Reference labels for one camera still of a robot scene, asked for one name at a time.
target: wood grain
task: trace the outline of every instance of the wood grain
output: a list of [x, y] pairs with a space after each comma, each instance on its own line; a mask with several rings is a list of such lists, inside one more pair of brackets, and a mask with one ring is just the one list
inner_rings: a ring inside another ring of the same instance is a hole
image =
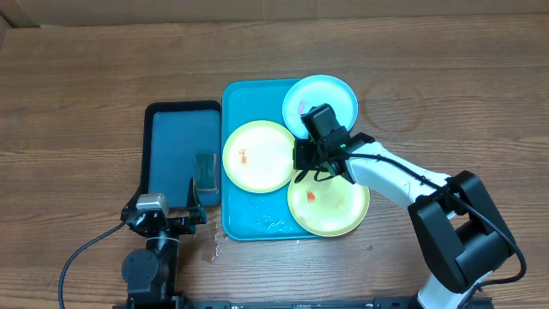
[[0, 0], [17, 27], [532, 14], [549, 0]]
[[[136, 189], [148, 104], [220, 101], [234, 81], [313, 74], [354, 89], [354, 131], [423, 167], [479, 174], [529, 266], [524, 280], [485, 294], [498, 308], [546, 307], [548, 34], [548, 15], [10, 29], [0, 51], [0, 307], [57, 308], [64, 262], [118, 224]], [[365, 221], [337, 239], [240, 243], [225, 238], [220, 209], [209, 214], [181, 247], [178, 286], [195, 300], [407, 295], [428, 276], [407, 215], [376, 193]], [[143, 245], [124, 229], [81, 254], [67, 307], [125, 300], [120, 265]], [[512, 258], [494, 277], [517, 271]]]
[[8, 29], [10, 28], [11, 26], [0, 15], [0, 48], [2, 48], [3, 36], [6, 34], [6, 31], [8, 31]]

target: blue tray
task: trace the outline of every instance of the blue tray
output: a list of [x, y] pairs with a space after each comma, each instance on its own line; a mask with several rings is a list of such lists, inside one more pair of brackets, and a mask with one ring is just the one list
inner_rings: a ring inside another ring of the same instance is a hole
[[[221, 104], [221, 144], [240, 125], [268, 120], [284, 125], [282, 101], [300, 79], [235, 82], [225, 89]], [[223, 229], [236, 240], [306, 239], [305, 231], [288, 208], [285, 185], [270, 193], [249, 193], [238, 188], [221, 169]]]

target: dark blue tray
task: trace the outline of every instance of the dark blue tray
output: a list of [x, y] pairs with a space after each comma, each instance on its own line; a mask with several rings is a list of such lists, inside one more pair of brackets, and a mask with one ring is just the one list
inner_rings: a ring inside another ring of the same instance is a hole
[[153, 103], [145, 111], [140, 193], [163, 193], [170, 208], [184, 208], [195, 155], [217, 154], [217, 192], [199, 192], [205, 207], [221, 199], [221, 106], [216, 101]]

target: plate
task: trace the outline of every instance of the plate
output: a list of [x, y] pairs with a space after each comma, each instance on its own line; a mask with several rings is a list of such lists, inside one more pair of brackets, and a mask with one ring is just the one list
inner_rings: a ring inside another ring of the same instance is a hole
[[[320, 236], [334, 237], [351, 232], [368, 211], [368, 188], [352, 185], [343, 177], [317, 182], [314, 174], [309, 172], [298, 184], [294, 183], [294, 177], [290, 183], [288, 206], [293, 218], [302, 228]], [[328, 173], [320, 173], [318, 178], [327, 176]]]
[[280, 124], [257, 120], [238, 127], [223, 148], [223, 167], [240, 189], [267, 193], [280, 189], [295, 174], [294, 137]]
[[350, 131], [359, 113], [357, 97], [344, 81], [323, 75], [306, 77], [287, 92], [282, 103], [282, 117], [286, 127], [297, 138], [308, 138], [301, 115], [324, 103], [332, 106], [337, 121]]

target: yellow plate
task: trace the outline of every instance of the yellow plate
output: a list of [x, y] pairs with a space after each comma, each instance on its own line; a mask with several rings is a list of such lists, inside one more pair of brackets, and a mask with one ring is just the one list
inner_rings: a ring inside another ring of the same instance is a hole
[[[334, 237], [351, 232], [364, 219], [370, 204], [367, 187], [351, 185], [343, 177], [317, 182], [309, 172], [298, 184], [290, 183], [288, 205], [293, 218], [307, 231]], [[329, 176], [320, 173], [319, 179]]]
[[280, 124], [257, 120], [238, 127], [223, 148], [223, 167], [239, 188], [267, 193], [280, 189], [295, 174], [294, 137]]

